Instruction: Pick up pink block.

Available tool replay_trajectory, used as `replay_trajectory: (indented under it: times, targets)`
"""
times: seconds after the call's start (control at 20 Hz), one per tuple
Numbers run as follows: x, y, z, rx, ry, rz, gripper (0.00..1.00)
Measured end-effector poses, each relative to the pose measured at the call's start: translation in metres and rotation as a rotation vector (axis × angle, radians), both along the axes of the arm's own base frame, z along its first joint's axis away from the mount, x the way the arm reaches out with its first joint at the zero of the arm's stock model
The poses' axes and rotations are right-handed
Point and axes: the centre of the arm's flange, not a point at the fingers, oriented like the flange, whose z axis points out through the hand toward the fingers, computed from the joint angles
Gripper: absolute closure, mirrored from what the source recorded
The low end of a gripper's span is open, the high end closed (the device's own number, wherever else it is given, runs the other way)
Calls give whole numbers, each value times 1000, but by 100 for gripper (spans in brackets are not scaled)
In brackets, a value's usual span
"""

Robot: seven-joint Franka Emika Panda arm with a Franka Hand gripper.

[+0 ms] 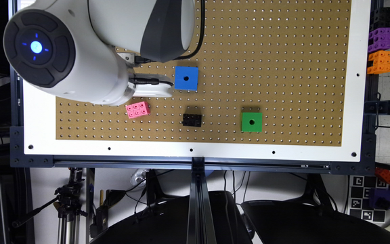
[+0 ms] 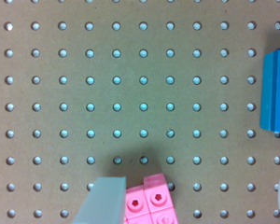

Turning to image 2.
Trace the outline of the translucent grey gripper left finger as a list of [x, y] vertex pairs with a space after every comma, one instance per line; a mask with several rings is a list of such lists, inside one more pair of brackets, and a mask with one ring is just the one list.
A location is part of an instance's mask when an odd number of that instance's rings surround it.
[[126, 177], [98, 177], [72, 224], [123, 224]]

